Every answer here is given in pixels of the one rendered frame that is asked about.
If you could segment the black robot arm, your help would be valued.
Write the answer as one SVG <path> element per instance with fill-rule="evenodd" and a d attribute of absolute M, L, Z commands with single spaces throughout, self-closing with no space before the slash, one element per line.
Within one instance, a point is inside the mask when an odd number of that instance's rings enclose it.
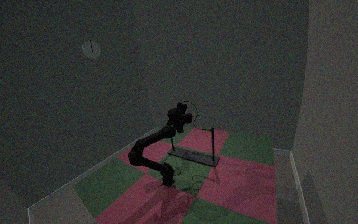
<path fill-rule="evenodd" d="M 170 187 L 175 181 L 173 180 L 174 170 L 170 164 L 164 163 L 159 164 L 155 161 L 149 160 L 142 156 L 143 149 L 150 145 L 154 144 L 161 139 L 164 138 L 172 138 L 175 136 L 176 131 L 178 133 L 183 133 L 183 125 L 184 123 L 191 123 L 192 122 L 192 114 L 187 113 L 187 115 L 182 115 L 184 121 L 181 119 L 181 116 L 178 112 L 177 108 L 173 108 L 169 110 L 167 116 L 169 120 L 165 127 L 163 127 L 159 132 L 149 135 L 143 139 L 137 140 L 134 147 L 131 149 L 131 152 L 128 153 L 128 158 L 130 164 L 133 166 L 145 166 L 150 169 L 160 171 L 160 174 L 163 176 L 163 185 Z M 172 126 L 171 126 L 172 125 Z"/>

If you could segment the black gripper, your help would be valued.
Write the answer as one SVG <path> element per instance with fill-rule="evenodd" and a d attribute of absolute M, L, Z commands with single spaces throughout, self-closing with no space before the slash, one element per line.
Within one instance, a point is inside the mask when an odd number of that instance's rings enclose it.
<path fill-rule="evenodd" d="M 184 118 L 183 118 L 183 114 L 185 114 L 185 111 L 186 111 L 186 109 L 187 109 L 187 104 L 183 104 L 183 103 L 178 103 L 177 104 L 177 109 L 178 109 L 178 112 L 179 112 L 179 114 L 180 114 L 180 116 L 181 116 L 181 119 L 184 121 Z"/>

